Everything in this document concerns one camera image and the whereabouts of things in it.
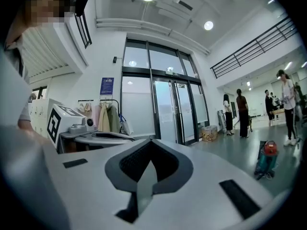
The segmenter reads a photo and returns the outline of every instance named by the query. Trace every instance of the poster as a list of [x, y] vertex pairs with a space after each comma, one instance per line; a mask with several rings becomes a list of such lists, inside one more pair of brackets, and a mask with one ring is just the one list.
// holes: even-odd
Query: poster
[[113, 94], [114, 78], [102, 78], [100, 94]]

